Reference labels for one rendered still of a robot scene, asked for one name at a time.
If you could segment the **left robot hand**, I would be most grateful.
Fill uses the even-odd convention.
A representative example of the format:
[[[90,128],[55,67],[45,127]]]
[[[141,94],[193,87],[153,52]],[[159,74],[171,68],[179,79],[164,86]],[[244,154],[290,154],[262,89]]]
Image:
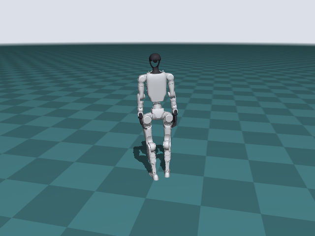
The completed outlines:
[[[142,121],[142,118],[143,118],[143,116],[142,116],[142,113],[139,113],[139,120],[140,120],[140,123],[141,123],[141,125],[142,125],[142,127],[144,128],[144,129],[147,129],[147,128],[145,128],[144,127],[144,125],[143,125],[143,121]]]

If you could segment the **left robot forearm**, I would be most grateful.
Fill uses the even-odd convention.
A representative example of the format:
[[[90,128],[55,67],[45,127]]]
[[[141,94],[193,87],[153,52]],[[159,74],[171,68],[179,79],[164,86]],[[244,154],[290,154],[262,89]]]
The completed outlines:
[[[138,110],[138,116],[139,116],[139,113],[142,113],[143,115],[143,104],[144,104],[144,101],[140,100],[140,96],[139,94],[137,94],[137,110]]]

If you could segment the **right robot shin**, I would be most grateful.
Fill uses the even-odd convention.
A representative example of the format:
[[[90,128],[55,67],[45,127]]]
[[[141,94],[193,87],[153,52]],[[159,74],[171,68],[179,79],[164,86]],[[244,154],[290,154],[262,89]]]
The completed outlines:
[[[171,142],[169,141],[169,149],[164,149],[165,172],[169,172],[169,162],[171,158]]]

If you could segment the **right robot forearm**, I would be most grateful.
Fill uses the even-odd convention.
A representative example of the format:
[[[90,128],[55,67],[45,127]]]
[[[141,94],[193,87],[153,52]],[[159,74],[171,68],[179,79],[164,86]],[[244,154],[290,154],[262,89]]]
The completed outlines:
[[[171,102],[172,113],[174,114],[174,110],[177,110],[176,94],[175,94],[175,97],[170,98],[170,102]],[[178,110],[177,110],[177,112],[178,112]]]

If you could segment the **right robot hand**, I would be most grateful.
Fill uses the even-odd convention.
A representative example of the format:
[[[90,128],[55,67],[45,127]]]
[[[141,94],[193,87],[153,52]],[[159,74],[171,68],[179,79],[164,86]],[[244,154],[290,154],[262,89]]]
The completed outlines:
[[[173,123],[172,123],[171,127],[175,127],[176,123],[177,123],[177,115],[178,115],[177,110],[174,110],[174,114],[172,113],[172,115],[173,115],[173,120],[171,122],[173,122]]]

